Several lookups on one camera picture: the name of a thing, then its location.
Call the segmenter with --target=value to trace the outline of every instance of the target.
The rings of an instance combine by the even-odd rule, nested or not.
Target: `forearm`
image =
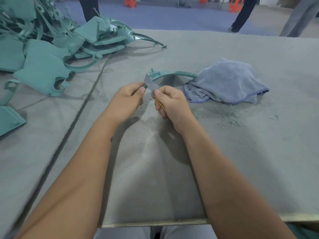
[[[295,238],[197,121],[182,134],[211,225],[220,239]]]
[[[102,113],[16,238],[93,238],[115,131]]]

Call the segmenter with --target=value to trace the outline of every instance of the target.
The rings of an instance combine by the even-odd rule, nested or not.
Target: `pile of green plastic parts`
[[[68,18],[62,15],[55,0],[0,0],[0,70],[13,72],[16,78],[5,84],[7,94],[0,100],[0,118],[2,124],[4,117],[12,118],[9,109],[17,119],[15,125],[1,126],[0,136],[25,123],[18,113],[6,107],[19,82],[48,96],[59,96],[69,86],[70,76],[87,70],[104,54],[121,50],[136,40],[166,48],[118,20],[97,15],[79,26],[69,14]],[[70,59],[87,57],[92,57],[92,61],[85,66],[66,64]]]

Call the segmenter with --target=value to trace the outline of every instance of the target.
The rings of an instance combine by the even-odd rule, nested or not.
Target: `person's leg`
[[[232,25],[232,32],[239,32],[242,26],[245,24],[247,19],[249,18],[251,12],[253,11],[258,0],[245,0],[245,3],[238,14],[235,22]]]
[[[165,226],[160,239],[217,239],[211,225]]]
[[[150,227],[101,228],[94,239],[152,239]]]
[[[316,0],[301,0],[300,3],[295,7],[287,20],[284,28],[280,33],[280,37],[288,37],[296,26],[299,26],[302,16],[305,14],[307,9],[316,2]]]
[[[289,33],[288,37],[297,38],[299,37],[308,24],[313,20],[319,11],[319,0],[312,4],[303,14],[297,25]]]
[[[90,21],[94,16],[97,16],[97,13],[93,10],[95,8],[99,12],[99,3],[98,0],[79,0],[84,18],[88,22]]]

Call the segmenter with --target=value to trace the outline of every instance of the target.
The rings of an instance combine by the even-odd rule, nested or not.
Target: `gray table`
[[[151,68],[198,73],[224,57],[250,63],[270,92],[257,104],[233,108],[213,101],[190,104],[193,113],[283,220],[318,220],[319,40],[136,31],[167,49],[138,41],[112,55],[37,202],[118,88],[143,80]],[[187,80],[159,82],[181,88]],[[229,113],[240,117],[240,126],[224,120]],[[185,144],[172,124],[159,117],[148,90],[143,107],[114,137],[103,201],[102,227],[207,222]]]
[[[48,97],[20,84],[9,106],[27,123],[0,139],[0,238],[22,211],[82,105],[108,57],[77,74],[59,97]],[[90,59],[74,62],[81,66]],[[0,96],[11,74],[0,76]]]

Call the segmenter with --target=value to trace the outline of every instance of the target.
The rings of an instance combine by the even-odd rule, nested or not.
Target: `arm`
[[[111,138],[143,101],[144,85],[123,86],[27,218],[15,239],[92,239],[97,229]]]
[[[170,118],[186,143],[209,221],[218,239],[295,239],[292,232],[235,166],[214,145],[191,113],[184,94],[155,91],[155,108]]]

